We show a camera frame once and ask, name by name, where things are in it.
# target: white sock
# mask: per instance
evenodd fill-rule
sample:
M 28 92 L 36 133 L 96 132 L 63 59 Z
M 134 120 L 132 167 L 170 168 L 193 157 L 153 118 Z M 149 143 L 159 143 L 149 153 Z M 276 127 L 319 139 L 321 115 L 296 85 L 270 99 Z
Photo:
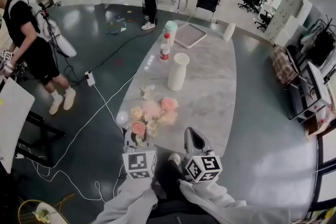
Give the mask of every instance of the white sock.
M 65 90 L 65 93 L 68 93 L 72 88 L 69 86 L 68 89 Z
M 57 100 L 59 98 L 59 94 L 57 92 L 57 90 L 55 90 L 54 92 L 51 93 L 51 96 L 54 100 Z

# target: black shorts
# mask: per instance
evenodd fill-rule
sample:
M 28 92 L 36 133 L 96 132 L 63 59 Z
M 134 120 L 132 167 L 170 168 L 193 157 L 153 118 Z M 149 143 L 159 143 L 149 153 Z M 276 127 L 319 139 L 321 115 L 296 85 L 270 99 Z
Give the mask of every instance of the black shorts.
M 23 54 L 30 72 L 35 79 L 47 85 L 53 78 L 59 76 L 50 44 L 38 37 Z

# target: white vase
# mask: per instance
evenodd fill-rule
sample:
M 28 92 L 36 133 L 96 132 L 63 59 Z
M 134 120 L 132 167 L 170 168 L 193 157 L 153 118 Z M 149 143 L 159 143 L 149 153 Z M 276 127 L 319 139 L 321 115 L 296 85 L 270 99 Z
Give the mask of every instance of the white vase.
M 232 37 L 232 35 L 235 31 L 235 28 L 236 28 L 236 24 L 229 24 L 228 25 L 228 27 L 225 30 L 224 36 L 223 36 L 225 41 L 230 40 L 230 38 Z
M 168 76 L 168 87 L 173 91 L 182 89 L 187 64 L 190 62 L 190 58 L 187 54 L 175 54 L 171 63 Z

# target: dark gray floor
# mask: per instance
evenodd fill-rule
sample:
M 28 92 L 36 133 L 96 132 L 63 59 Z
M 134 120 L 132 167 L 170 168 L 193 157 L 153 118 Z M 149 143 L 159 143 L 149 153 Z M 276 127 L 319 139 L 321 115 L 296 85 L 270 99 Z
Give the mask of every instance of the dark gray floor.
M 50 13 L 57 18 L 64 36 L 76 48 L 78 55 L 70 59 L 76 74 L 82 77 L 129 38 L 144 34 L 141 8 L 121 5 L 78 5 L 54 8 Z M 106 35 L 111 30 L 108 22 L 115 15 L 132 19 L 127 31 L 116 36 Z M 155 32 L 129 42 L 114 57 L 93 72 L 96 86 L 107 99 L 137 70 L 144 55 L 156 41 L 167 20 L 186 20 L 187 16 L 159 11 Z M 191 22 L 223 30 L 223 26 L 192 18 Z M 271 47 L 237 30 L 233 35 L 237 63 L 237 95 L 232 130 L 222 158 L 223 172 L 219 183 L 227 187 L 235 199 L 245 199 L 258 207 L 290 207 L 293 219 L 302 218 L 310 205 L 316 166 L 316 143 L 308 142 L 304 130 L 286 116 L 288 107 L 285 93 L 275 80 L 268 55 Z M 59 57 L 61 70 L 65 61 Z M 76 87 L 76 102 L 70 111 L 48 115 L 51 96 L 35 80 L 21 85 L 36 98 L 33 111 L 44 116 L 67 136 L 53 146 L 58 160 L 78 130 L 103 105 L 94 88 L 86 82 Z M 127 91 L 126 86 L 109 103 L 116 114 Z M 37 130 L 25 126 L 22 136 L 33 139 Z M 95 181 L 101 183 L 105 200 L 112 198 L 112 190 L 122 164 L 123 139 L 107 109 L 78 134 L 65 158 L 51 171 L 66 172 L 82 194 L 99 199 Z M 49 183 L 39 178 L 31 161 L 16 159 L 14 167 L 29 178 L 22 184 L 28 198 L 59 202 L 67 194 L 76 192 L 62 206 L 62 213 L 70 223 L 90 223 L 103 209 L 103 202 L 84 200 L 65 175 L 59 173 Z

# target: tray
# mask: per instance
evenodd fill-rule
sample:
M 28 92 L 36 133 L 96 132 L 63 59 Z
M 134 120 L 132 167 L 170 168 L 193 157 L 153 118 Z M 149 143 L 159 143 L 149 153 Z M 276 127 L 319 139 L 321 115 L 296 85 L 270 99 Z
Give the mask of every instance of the tray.
M 192 24 L 184 24 L 176 31 L 175 42 L 190 49 L 206 37 L 206 32 Z

